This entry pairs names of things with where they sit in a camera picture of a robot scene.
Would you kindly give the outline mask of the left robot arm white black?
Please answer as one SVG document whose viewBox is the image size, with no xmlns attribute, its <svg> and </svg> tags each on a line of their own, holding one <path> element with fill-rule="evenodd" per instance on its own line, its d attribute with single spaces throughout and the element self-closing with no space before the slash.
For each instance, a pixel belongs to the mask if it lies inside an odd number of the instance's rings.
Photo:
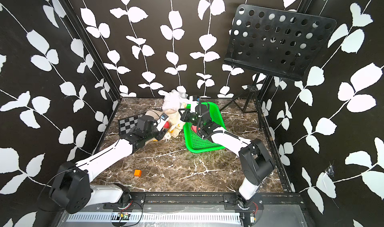
<svg viewBox="0 0 384 227">
<path fill-rule="evenodd" d="M 49 198 L 69 214 L 95 204 L 127 205 L 123 188 L 92 185 L 92 181 L 116 162 L 144 147 L 146 142 L 161 140 L 167 132 L 164 126 L 168 120 L 166 114 L 160 115 L 158 120 L 143 115 L 135 127 L 108 148 L 76 163 L 63 163 L 54 178 Z"/>
</svg>

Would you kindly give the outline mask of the yellow banana print plastic bag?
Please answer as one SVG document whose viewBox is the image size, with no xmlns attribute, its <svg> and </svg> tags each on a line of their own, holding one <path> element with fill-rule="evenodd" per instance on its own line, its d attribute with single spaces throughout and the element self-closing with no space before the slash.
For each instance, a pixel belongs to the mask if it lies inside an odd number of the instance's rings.
<svg viewBox="0 0 384 227">
<path fill-rule="evenodd" d="M 158 110 L 148 110 L 146 115 L 154 117 L 154 119 L 157 121 L 163 113 L 169 116 L 168 122 L 170 123 L 170 128 L 162 140 L 168 141 L 172 138 L 177 138 L 185 125 L 185 123 L 181 121 L 181 115 L 179 112 L 175 112 L 173 110 L 167 110 L 165 112 Z"/>
</svg>

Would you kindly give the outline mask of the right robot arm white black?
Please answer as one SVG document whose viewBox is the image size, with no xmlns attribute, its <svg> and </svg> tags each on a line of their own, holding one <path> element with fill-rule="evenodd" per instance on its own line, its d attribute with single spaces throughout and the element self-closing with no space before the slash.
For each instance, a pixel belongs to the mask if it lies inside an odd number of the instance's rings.
<svg viewBox="0 0 384 227">
<path fill-rule="evenodd" d="M 189 100 L 189 104 L 189 108 L 178 110 L 181 121 L 195 126 L 202 140 L 221 145 L 239 157 L 245 178 L 237 191 L 237 203 L 246 209 L 263 181 L 274 171 L 273 158 L 260 139 L 239 137 L 212 121 L 209 105 L 202 104 L 200 99 Z"/>
</svg>

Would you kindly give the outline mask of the red apple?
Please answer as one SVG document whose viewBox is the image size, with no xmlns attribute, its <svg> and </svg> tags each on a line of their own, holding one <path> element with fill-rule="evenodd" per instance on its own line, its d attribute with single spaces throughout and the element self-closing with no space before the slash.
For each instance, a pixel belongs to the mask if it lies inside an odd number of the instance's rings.
<svg viewBox="0 0 384 227">
<path fill-rule="evenodd" d="M 163 126 L 164 129 L 169 129 L 170 128 L 170 123 L 166 122 Z"/>
<path fill-rule="evenodd" d="M 197 127 L 197 126 L 194 126 L 194 125 L 192 125 L 192 126 L 191 126 L 191 129 L 192 129 L 192 130 L 193 130 L 193 132 L 194 132 L 194 133 L 196 133 L 196 134 L 197 134 L 197 133 L 198 133 L 198 131 L 200 130 L 200 128 L 199 128 L 199 127 Z"/>
</svg>

